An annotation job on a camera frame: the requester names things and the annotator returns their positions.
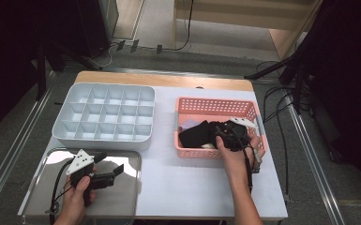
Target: wire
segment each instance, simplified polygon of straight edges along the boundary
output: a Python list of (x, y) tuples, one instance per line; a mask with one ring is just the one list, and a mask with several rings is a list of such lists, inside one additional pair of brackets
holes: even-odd
[(71, 164), (73, 160), (74, 160), (74, 159), (71, 159), (71, 160), (67, 161), (67, 162), (63, 165), (63, 167), (60, 169), (60, 172), (57, 174), (57, 178), (56, 178), (56, 181), (55, 181), (55, 183), (54, 183), (54, 189), (53, 189), (52, 201), (51, 201), (51, 208), (49, 209), (49, 210), (50, 210), (49, 220), (50, 220), (50, 222), (51, 222), (52, 225), (53, 225), (54, 222), (55, 222), (55, 218), (54, 218), (54, 212), (55, 212), (55, 210), (56, 210), (56, 206), (55, 206), (56, 198), (55, 198), (55, 195), (56, 195), (58, 183), (59, 183), (59, 181), (60, 181), (61, 173), (63, 173), (63, 170), (67, 167), (67, 165)]
[(272, 112), (271, 114), (269, 114), (267, 116), (267, 118), (265, 120), (263, 120), (263, 123), (267, 123), (268, 121), (270, 121), (272, 118), (276, 117), (276, 115), (278, 113), (280, 113), (281, 111), (285, 110), (288, 106), (292, 105), (293, 102), (287, 104), (286, 106), (284, 106), (282, 109), (280, 109), (279, 111), (275, 111), (275, 112)]
[(108, 64), (101, 65), (101, 64), (99, 64), (99, 63), (97, 63), (97, 62), (93, 61), (91, 58), (89, 58), (89, 61), (91, 61), (91, 62), (92, 62), (92, 63), (94, 63), (96, 66), (99, 66), (99, 67), (101, 67), (101, 68), (105, 68), (105, 67), (109, 66), (109, 65), (110, 65), (110, 63), (112, 63), (112, 62), (113, 62), (113, 56), (111, 55), (110, 50), (111, 50), (114, 46), (115, 46), (115, 45), (111, 45), (111, 47), (108, 49), (108, 55), (110, 56), (110, 62), (109, 62)]
[[(191, 17), (192, 17), (192, 9), (193, 9), (193, 6), (194, 6), (194, 0), (191, 0), (191, 8), (189, 10), (189, 16), (188, 16), (188, 28), (186, 28), (186, 31), (187, 31), (187, 40), (186, 42), (184, 43), (184, 45), (178, 49), (168, 49), (168, 48), (164, 48), (162, 49), (163, 51), (180, 51), (180, 50), (183, 50), (187, 44), (189, 43), (189, 36), (190, 36), (190, 30), (189, 28), (191, 27)], [(127, 45), (125, 44), (124, 45), (125, 47), (132, 47), (132, 45)], [(143, 46), (138, 46), (137, 48), (140, 48), (140, 49), (149, 49), (149, 50), (155, 50), (156, 48), (151, 48), (151, 47), (143, 47)]]
[(256, 72), (258, 73), (259, 72), (259, 70), (258, 70), (258, 68), (259, 68), (259, 66), (261, 66), (261, 65), (263, 65), (263, 64), (266, 64), (266, 63), (278, 63), (277, 61), (265, 61), (265, 62), (262, 62), (262, 63), (260, 63), (260, 64), (258, 64), (257, 66), (256, 66), (256, 68), (255, 68), (255, 70), (256, 70)]
[[(70, 181), (68, 180), (65, 184), (64, 184), (64, 187), (63, 189), (66, 187), (66, 184), (68, 184)], [(58, 199), (60, 199), (61, 196), (63, 196), (65, 193), (67, 193), (69, 190), (71, 190), (72, 187), (69, 187), (67, 188), (67, 190), (61, 192), (55, 199), (54, 199), (54, 202), (57, 202)]]
[(278, 91), (278, 90), (283, 90), (283, 89), (287, 89), (287, 90), (293, 90), (293, 88), (291, 87), (272, 87), (270, 89), (268, 89), (268, 91), (265, 93), (264, 95), (264, 100), (263, 100), (263, 121), (265, 120), (265, 102), (268, 99), (269, 96), (271, 96), (274, 92)]
[[(186, 10), (185, 9), (183, 10), (183, 13), (184, 13), (184, 17), (186, 17)], [(187, 29), (186, 20), (183, 20), (183, 25), (184, 25), (184, 29), (189, 34), (189, 29)], [(189, 48), (188, 48), (188, 50), (189, 50), (189, 49), (191, 49), (192, 44), (191, 44), (191, 42), (188, 42), (188, 44), (189, 44)]]
[(191, 17), (192, 17), (192, 8), (194, 6), (194, 0), (191, 0), (191, 8), (189, 9), (189, 17), (188, 17), (188, 33), (187, 33), (187, 40), (186, 43), (184, 43), (184, 45), (178, 49), (163, 49), (163, 50), (171, 50), (171, 51), (180, 51), (182, 49), (184, 49), (184, 47), (187, 46), (188, 41), (189, 41), (189, 34), (190, 34), (190, 30), (189, 28), (191, 27)]
[(235, 130), (233, 130), (232, 127), (229, 127), (229, 129), (231, 130), (231, 132), (233, 133), (233, 135), (235, 135), (236, 139), (239, 142), (239, 145), (241, 146), (241, 151), (244, 153), (245, 156), (245, 167), (247, 169), (247, 176), (248, 176), (248, 186), (249, 186), (249, 191), (252, 192), (253, 189), (253, 181), (252, 181), (252, 168), (250, 166), (250, 162), (249, 162), (249, 158), (248, 158), (248, 154), (247, 154), (247, 150), (245, 150), (245, 148), (247, 148), (247, 145), (243, 145), (241, 142), (241, 139), (238, 137), (238, 134), (235, 132)]
[(285, 195), (289, 194), (288, 148), (286, 146), (285, 135), (283, 133), (282, 124), (280, 123), (279, 116), (278, 116), (278, 107), (279, 107), (279, 104), (281, 103), (281, 101), (283, 99), (285, 99), (288, 95), (285, 95), (284, 97), (282, 97), (282, 99), (277, 104), (277, 122), (278, 122), (279, 131), (280, 131), (280, 134), (281, 134), (281, 137), (282, 137), (282, 143), (283, 143), (283, 149), (284, 149), (283, 152), (284, 152), (284, 155), (285, 155)]

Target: black cable on floor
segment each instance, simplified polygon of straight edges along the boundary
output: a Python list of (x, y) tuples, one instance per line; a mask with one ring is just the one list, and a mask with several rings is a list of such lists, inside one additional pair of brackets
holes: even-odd
[(256, 66), (256, 68), (255, 68), (256, 72), (257, 72), (257, 73), (259, 72), (259, 66), (261, 66), (261, 65), (263, 65), (263, 64), (266, 64), (266, 63), (274, 63), (274, 64), (276, 64), (277, 61), (264, 61), (264, 62), (258, 64), (258, 65)]
[(288, 148), (286, 145), (286, 141), (285, 141), (285, 135), (283, 133), (283, 129), (282, 129), (282, 124), (280, 123), (279, 120), (279, 116), (278, 116), (278, 107), (280, 105), (280, 103), (282, 102), (283, 99), (285, 99), (287, 96), (289, 96), (291, 93), (288, 93), (287, 95), (283, 96), (280, 101), (277, 104), (277, 122), (278, 122), (278, 127), (279, 127), (279, 132), (281, 134), (282, 137), (282, 143), (283, 143), (283, 152), (284, 152), (284, 157), (285, 157), (285, 195), (288, 196), (289, 195), (289, 164), (288, 164)]
[[(177, 52), (177, 51), (180, 51), (180, 50), (183, 50), (188, 42), (189, 42), (189, 36), (190, 36), (190, 30), (189, 28), (191, 27), (191, 18), (192, 18), (192, 9), (193, 9), (193, 6), (194, 6), (194, 0), (191, 0), (191, 8), (189, 9), (189, 16), (188, 16), (188, 30), (187, 30), (187, 40), (186, 42), (184, 43), (184, 45), (178, 49), (162, 49), (163, 51), (174, 51), (174, 52)], [(113, 42), (112, 43), (112, 46), (114, 45), (118, 45), (119, 43), (117, 42)], [(137, 48), (140, 48), (140, 49), (149, 49), (149, 50), (156, 50), (157, 48), (151, 48), (151, 47), (143, 47), (143, 46), (138, 46)]]
[(289, 103), (289, 104), (286, 104), (284, 107), (282, 107), (279, 111), (275, 111), (275, 112), (272, 112), (271, 114), (269, 114), (267, 116), (267, 118), (265, 118), (265, 120), (263, 120), (263, 123), (267, 123), (268, 121), (270, 121), (272, 118), (276, 117), (276, 115), (278, 113), (280, 113), (281, 111), (285, 110), (288, 106), (292, 105), (293, 102)]
[(268, 97), (271, 96), (273, 93), (275, 93), (278, 90), (293, 90), (293, 88), (291, 87), (272, 87), (270, 89), (268, 89), (268, 91), (265, 93), (264, 95), (264, 99), (263, 99), (263, 122), (266, 120), (265, 118), (265, 102), (267, 101)]
[(71, 164), (73, 161), (73, 159), (67, 161), (63, 167), (60, 169), (60, 172), (57, 174), (57, 178), (56, 178), (56, 181), (54, 183), (54, 188), (53, 188), (53, 194), (52, 194), (52, 201), (51, 201), (51, 207), (50, 207), (50, 214), (49, 214), (49, 221), (51, 222), (51, 224), (53, 225), (54, 222), (55, 222), (55, 217), (54, 217), (54, 214), (56, 213), (56, 210), (57, 209), (57, 205), (56, 205), (56, 201), (59, 197), (56, 198), (56, 191), (57, 191), (57, 186), (58, 186), (58, 183), (60, 181), (60, 177), (61, 177), (61, 174), (63, 173), (63, 170), (67, 167), (67, 165)]

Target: table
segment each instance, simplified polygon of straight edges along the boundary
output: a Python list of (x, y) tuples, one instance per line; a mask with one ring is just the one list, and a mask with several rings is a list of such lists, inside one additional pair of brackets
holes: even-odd
[[(285, 58), (300, 35), (309, 30), (322, 0), (194, 0), (192, 20), (269, 28), (279, 59)], [(175, 0), (176, 20), (188, 20), (191, 0)]]
[[(217, 93), (223, 98), (256, 100), (252, 85), (247, 80), (84, 71), (75, 82), (155, 86), (156, 95), (162, 96), (160, 99), (156, 97), (156, 107), (168, 102), (168, 98), (172, 98), (175, 93), (172, 88), (176, 87), (181, 90), (187, 88), (191, 95), (211, 96), (212, 93)], [(233, 198), (221, 159), (178, 157), (173, 143), (167, 144), (160, 138), (173, 137), (173, 121), (164, 115), (166, 113), (174, 113), (174, 107), (156, 110), (151, 146), (140, 152), (142, 186), (135, 218), (232, 218)], [(64, 145), (51, 137), (46, 151), (56, 147)], [(253, 175), (252, 197), (262, 219), (286, 218), (288, 215), (269, 147), (263, 161), (261, 172)]]

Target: black stand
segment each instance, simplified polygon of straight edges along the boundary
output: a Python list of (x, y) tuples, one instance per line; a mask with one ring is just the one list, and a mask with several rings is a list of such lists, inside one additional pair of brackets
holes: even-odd
[(316, 46), (319, 46), (320, 43), (325, 40), (325, 23), (330, 19), (332, 9), (336, 7), (336, 3), (333, 2), (337, 1), (323, 1), (314, 24), (293, 55), (260, 72), (244, 76), (244, 79), (257, 80), (273, 71), (286, 67), (279, 76), (279, 82), (282, 85), (286, 85), (289, 84), (293, 78), (296, 78), (295, 90), (293, 92), (293, 106), (297, 113), (300, 114), (300, 94), (303, 80), (308, 76), (308, 65), (313, 65), (311, 61), (316, 59)]
[(38, 48), (38, 95), (37, 100), (43, 96), (46, 91), (46, 69), (45, 69), (45, 57), (49, 61), (54, 71), (63, 71), (65, 63), (60, 56), (60, 53), (64, 53), (84, 65), (91, 70), (102, 70), (101, 67), (96, 68), (91, 63), (80, 57), (78, 54), (62, 46), (58, 43), (42, 40)]

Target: hand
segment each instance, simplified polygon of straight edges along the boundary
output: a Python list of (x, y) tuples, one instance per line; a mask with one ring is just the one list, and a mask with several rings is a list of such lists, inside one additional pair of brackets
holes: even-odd
[[(250, 138), (250, 145), (258, 150), (258, 155), (260, 158), (262, 158), (265, 151), (263, 149), (257, 148), (260, 141), (260, 137), (254, 134), (249, 134), (248, 136)], [(244, 153), (242, 151), (232, 152), (229, 149), (227, 149), (224, 146), (223, 140), (219, 136), (216, 137), (216, 144), (224, 160), (224, 167), (229, 179), (238, 180), (238, 181), (242, 180), (245, 181), (246, 184), (248, 184)], [(254, 163), (257, 163), (254, 160), (252, 149), (247, 147), (246, 151), (250, 166), (254, 165)]]
[[(63, 210), (59, 219), (54, 225), (78, 225), (82, 222), (85, 213), (83, 192), (87, 189), (90, 183), (90, 177), (84, 176), (78, 183), (77, 187), (71, 187), (68, 192), (64, 194)], [(65, 189), (70, 187), (69, 177)], [(96, 192), (90, 192), (90, 202), (96, 198)]]

